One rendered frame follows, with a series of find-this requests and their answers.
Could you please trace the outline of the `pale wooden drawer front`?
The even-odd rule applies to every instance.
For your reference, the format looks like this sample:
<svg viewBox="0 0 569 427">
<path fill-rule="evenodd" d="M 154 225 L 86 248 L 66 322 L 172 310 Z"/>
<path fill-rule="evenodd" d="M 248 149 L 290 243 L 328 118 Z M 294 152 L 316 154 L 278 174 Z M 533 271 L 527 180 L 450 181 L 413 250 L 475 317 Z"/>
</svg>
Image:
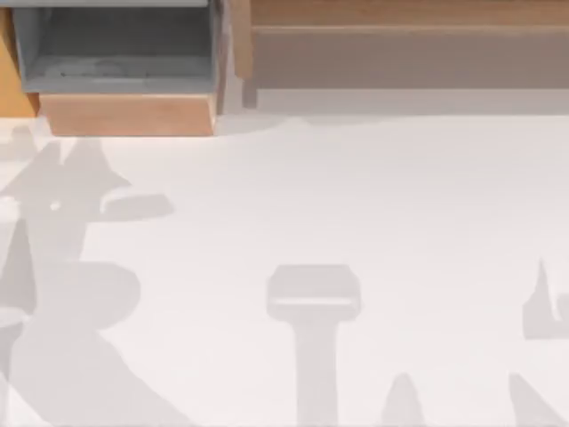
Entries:
<svg viewBox="0 0 569 427">
<path fill-rule="evenodd" d="M 218 116 L 215 94 L 53 93 L 39 100 L 61 137 L 211 136 Z"/>
</svg>

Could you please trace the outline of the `wooden open shelf unit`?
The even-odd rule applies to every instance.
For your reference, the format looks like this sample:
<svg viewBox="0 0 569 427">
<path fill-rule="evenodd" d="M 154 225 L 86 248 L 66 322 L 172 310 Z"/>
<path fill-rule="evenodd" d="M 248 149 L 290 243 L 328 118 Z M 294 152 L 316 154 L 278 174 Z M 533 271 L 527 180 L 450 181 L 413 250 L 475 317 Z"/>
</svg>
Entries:
<svg viewBox="0 0 569 427">
<path fill-rule="evenodd" d="M 569 0 L 228 0 L 245 107 L 364 113 L 569 89 Z"/>
</svg>

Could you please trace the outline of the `wooden cupboard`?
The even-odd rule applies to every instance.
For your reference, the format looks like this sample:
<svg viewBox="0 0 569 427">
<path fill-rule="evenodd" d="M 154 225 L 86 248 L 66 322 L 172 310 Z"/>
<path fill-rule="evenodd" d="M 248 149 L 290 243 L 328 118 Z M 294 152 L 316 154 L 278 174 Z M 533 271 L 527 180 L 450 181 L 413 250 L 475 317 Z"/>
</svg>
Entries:
<svg viewBox="0 0 569 427">
<path fill-rule="evenodd" d="M 33 118 L 39 109 L 38 94 L 22 90 L 12 11 L 0 7 L 0 118 Z"/>
</svg>

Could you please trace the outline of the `pulled-out grey pierced drawer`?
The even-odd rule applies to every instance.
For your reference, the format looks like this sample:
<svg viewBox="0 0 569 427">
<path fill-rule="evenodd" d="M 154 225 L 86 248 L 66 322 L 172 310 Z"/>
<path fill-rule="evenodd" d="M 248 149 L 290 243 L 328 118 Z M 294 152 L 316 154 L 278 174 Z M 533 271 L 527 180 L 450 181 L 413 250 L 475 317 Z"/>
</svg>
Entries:
<svg viewBox="0 0 569 427">
<path fill-rule="evenodd" d="M 210 93 L 222 0 L 0 0 L 28 93 Z"/>
</svg>

